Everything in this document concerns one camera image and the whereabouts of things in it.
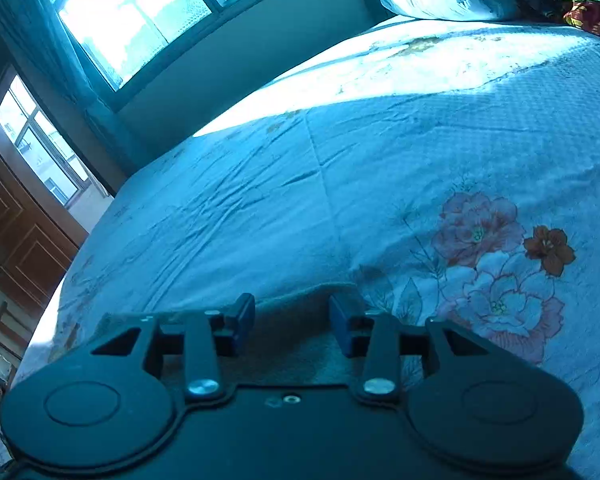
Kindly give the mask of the floral light blue bedsheet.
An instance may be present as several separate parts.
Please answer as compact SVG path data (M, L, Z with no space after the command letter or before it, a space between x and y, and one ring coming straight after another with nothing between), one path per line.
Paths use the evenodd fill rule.
M16 377L91 339L110 302L331 282L568 382L569 463L600 479L600 37L393 18L283 74L125 182Z

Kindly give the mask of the teal left curtain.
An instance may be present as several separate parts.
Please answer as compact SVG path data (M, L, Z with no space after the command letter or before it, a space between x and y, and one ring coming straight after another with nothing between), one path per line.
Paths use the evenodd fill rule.
M0 31L85 119L109 156L129 176L148 155L87 78L50 0L0 0Z

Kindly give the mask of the wooden chair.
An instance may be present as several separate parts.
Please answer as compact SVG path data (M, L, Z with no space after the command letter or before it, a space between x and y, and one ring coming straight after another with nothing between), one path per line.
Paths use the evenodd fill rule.
M32 335L33 330L10 310L7 301L3 301L0 307L0 349L21 361Z

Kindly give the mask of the hallway window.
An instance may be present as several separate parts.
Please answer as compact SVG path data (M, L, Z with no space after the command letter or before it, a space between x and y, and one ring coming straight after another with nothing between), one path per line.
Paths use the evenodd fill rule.
M11 76L8 82L0 104L0 126L38 180L69 209L92 180L20 76Z

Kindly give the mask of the brown wooden door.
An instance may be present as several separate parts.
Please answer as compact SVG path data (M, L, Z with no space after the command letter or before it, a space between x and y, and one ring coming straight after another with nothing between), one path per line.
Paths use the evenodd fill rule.
M40 315L87 232L11 148L0 153L0 289Z

